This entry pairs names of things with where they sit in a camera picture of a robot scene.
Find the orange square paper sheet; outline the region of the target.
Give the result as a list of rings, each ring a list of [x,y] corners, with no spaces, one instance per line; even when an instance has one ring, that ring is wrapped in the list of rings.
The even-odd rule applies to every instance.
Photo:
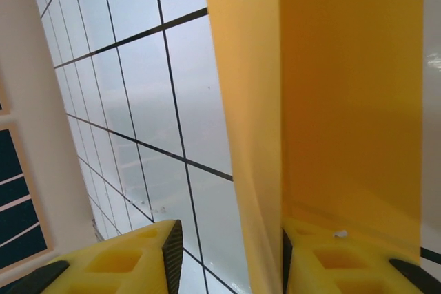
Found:
[[[207,0],[253,294],[283,218],[417,264],[423,0]]]

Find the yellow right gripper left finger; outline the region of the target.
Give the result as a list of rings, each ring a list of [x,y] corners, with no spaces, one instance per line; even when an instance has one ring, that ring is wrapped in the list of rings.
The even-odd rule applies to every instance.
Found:
[[[164,220],[59,256],[3,294],[178,294],[180,220]]]

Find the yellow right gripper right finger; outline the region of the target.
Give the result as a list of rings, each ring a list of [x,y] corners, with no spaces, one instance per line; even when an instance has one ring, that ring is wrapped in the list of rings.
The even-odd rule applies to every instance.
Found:
[[[441,281],[407,256],[283,218],[283,294],[441,294]]]

